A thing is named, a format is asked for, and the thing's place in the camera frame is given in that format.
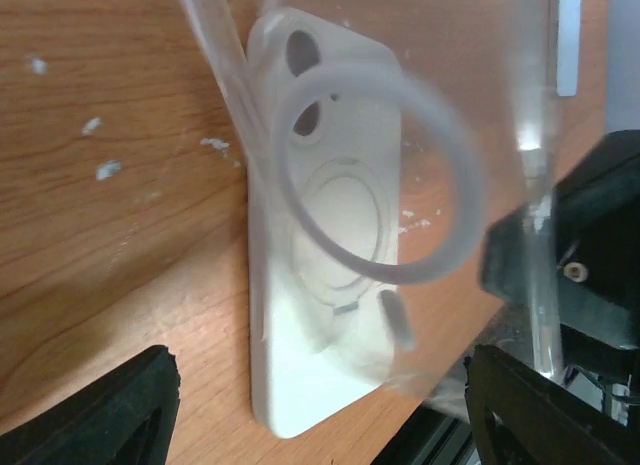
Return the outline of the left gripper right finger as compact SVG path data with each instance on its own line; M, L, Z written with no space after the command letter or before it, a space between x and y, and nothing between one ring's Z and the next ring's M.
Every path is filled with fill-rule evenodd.
M492 345L465 360L483 464L637 464L639 434Z

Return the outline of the clear magsafe phone case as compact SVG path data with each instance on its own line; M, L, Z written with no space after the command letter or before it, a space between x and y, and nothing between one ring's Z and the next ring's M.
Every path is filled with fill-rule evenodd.
M462 358L478 343L560 377L552 0L243 0L249 27L232 0L180 1L239 134L249 195L251 177L272 166L310 234L287 170L294 112L334 89L400 110L397 262L369 265L327 247L385 284L378 300L395 357L379 387L460 411ZM483 239L521 206L527 301L508 303L480 287Z

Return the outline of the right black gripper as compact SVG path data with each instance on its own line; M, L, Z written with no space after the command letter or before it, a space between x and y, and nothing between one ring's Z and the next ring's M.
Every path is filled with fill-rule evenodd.
M557 185L558 292L566 364L639 376L639 133L605 136ZM483 239L481 289L525 303L525 207Z

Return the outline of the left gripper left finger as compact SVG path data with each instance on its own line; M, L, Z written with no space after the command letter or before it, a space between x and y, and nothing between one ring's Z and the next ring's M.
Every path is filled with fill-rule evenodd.
M180 375L153 345L37 417L1 435L3 464L164 464Z

